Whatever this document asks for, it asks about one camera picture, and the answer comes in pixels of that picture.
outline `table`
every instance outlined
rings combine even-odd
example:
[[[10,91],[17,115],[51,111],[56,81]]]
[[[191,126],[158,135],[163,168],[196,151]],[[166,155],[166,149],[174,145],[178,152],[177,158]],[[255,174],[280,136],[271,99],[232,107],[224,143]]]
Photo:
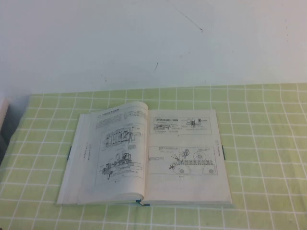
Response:
[[[54,205],[78,115],[130,101],[216,110],[234,208]],[[306,83],[32,95],[0,166],[0,227],[305,230],[306,113]]]

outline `wall scratch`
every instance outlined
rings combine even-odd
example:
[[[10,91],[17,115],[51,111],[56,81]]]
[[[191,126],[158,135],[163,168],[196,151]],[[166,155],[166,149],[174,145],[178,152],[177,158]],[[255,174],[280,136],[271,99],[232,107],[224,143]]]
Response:
[[[201,33],[203,32],[203,29],[201,29],[192,19],[190,19],[188,16],[186,16],[182,11],[180,11],[170,0],[166,0],[169,4],[171,4],[172,7],[175,8],[175,10],[180,13],[181,15],[183,15],[184,17],[186,17],[190,22],[192,22],[197,28],[199,28],[201,30]]]
[[[155,72],[155,70],[157,69],[157,67],[158,67],[158,62],[157,62],[157,65],[156,65],[155,68],[154,68],[154,72]]]

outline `tablecloth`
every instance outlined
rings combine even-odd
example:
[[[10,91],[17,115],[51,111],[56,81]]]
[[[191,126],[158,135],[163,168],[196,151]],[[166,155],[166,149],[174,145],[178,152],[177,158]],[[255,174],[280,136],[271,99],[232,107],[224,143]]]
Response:
[[[216,110],[235,207],[55,205],[79,114],[131,101]],[[31,95],[0,166],[0,227],[306,230],[306,113],[307,83]]]

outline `mechanical drawing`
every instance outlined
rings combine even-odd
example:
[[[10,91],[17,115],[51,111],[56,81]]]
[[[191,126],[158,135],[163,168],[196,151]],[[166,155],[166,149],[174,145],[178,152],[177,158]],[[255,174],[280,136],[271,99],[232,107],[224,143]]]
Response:
[[[123,150],[116,154],[116,159],[112,163],[107,163],[100,172],[109,180],[111,175],[118,175],[126,170],[142,170],[142,167],[140,163],[132,162],[131,154]]]
[[[150,147],[148,165],[152,174],[217,174],[213,147]]]
[[[106,135],[106,138],[104,139],[104,147],[108,148],[124,142],[127,142],[128,144],[138,143],[138,137],[141,135],[141,129],[138,126],[120,128]]]
[[[162,134],[210,134],[210,119],[207,117],[153,117],[150,133]]]

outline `open book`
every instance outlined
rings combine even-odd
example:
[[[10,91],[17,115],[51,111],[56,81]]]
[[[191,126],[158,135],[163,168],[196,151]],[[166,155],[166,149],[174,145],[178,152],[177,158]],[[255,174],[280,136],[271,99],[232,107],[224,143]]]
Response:
[[[231,205],[214,110],[142,102],[82,114],[58,204]]]

